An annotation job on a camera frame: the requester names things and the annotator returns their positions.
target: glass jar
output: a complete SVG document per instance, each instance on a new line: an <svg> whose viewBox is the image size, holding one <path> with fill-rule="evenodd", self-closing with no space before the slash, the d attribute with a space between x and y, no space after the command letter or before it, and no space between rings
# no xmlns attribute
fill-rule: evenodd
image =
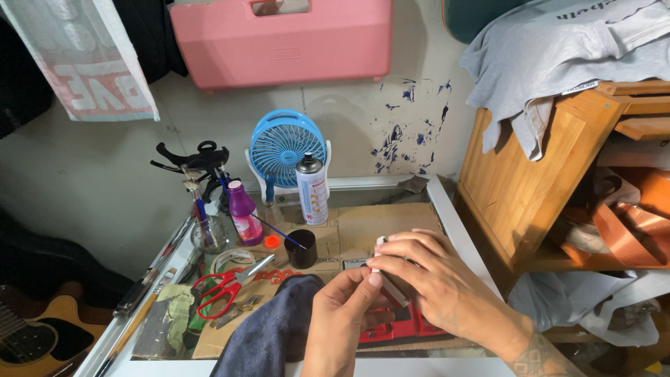
<svg viewBox="0 0 670 377"><path fill-rule="evenodd" d="M230 245L228 228L219 217L208 215L205 220L197 221L193 226L191 242L205 254L219 255Z"/></svg>

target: black container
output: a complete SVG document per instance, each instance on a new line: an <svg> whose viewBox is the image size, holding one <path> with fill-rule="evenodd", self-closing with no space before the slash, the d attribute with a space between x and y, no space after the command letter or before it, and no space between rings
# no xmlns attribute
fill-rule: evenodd
<svg viewBox="0 0 670 377"><path fill-rule="evenodd" d="M307 250L299 247L288 239L284 240L284 247L286 254L289 255L289 263L293 268L298 270L305 270L312 267L316 263L316 236L307 229L298 229L289 233L289 237L293 238L297 243L305 246Z"/></svg>

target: scissors handle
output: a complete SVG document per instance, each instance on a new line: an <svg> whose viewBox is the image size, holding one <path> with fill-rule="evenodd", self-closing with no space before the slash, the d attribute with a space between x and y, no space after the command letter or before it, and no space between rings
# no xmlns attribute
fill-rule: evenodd
<svg viewBox="0 0 670 377"><path fill-rule="evenodd" d="M212 294L214 291L219 290L219 292L217 294L215 294L211 299L205 301L204 303L202 303L196 309L196 313L202 319L214 319L214 318L221 317L221 315L223 315L223 313L225 313L228 310L228 308L230 307L230 305L232 304L232 301L237 296L237 292L239 292L240 288L242 288L242 285L238 282L235 282L234 284L232 284L230 286L226 286L226 284L228 284L229 282L232 282L235 279L235 273L234 272L227 272L227 273L224 273L224 274L205 275L205 276L199 278L198 281L196 281L196 283L193 286L197 286L198 283L200 283L201 281L203 281L206 278L213 278L213 277L221 278L222 281L221 281L221 283L218 283L214 288L212 288L212 289L210 289L207 292L202 294L203 297L207 297L210 294ZM220 299L226 293L230 293L230 299L228 300L228 303L226 304L226 307L223 308L223 310L221 310L221 312L219 314L203 315L200 312L204 307L206 307L207 305L209 305L209 304L213 303L214 301Z"/></svg>

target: white wall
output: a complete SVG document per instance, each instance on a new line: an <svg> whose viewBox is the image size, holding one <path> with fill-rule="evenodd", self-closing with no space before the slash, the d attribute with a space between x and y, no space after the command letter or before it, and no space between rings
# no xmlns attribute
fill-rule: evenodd
<svg viewBox="0 0 670 377"><path fill-rule="evenodd" d="M190 204L183 176L149 165L151 159L168 163L155 151L159 142L174 153L192 154L203 140L214 140L230 150L226 169L253 180L244 158L253 128L267 112L290 108L306 111L331 140L330 176L457 174L475 112L465 105L472 80L458 67L465 45L444 29L438 0L396 0L394 16L391 74L379 82L207 95L190 78L169 74L151 85L159 123L73 122L55 102L0 140L0 205L31 230L76 241L108 268L137 278ZM403 93L412 85L410 101ZM402 136L386 159L382 147L394 128ZM380 152L373 156L375 149Z"/></svg>

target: blue fan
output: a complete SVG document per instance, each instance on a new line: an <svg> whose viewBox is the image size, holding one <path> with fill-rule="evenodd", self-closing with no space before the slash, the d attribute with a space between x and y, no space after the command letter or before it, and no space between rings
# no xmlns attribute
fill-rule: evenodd
<svg viewBox="0 0 670 377"><path fill-rule="evenodd" d="M295 165L312 152L326 162L326 143L316 124L298 111L279 109L266 114L251 136L249 158L263 179L275 173L278 187L297 187Z"/></svg>

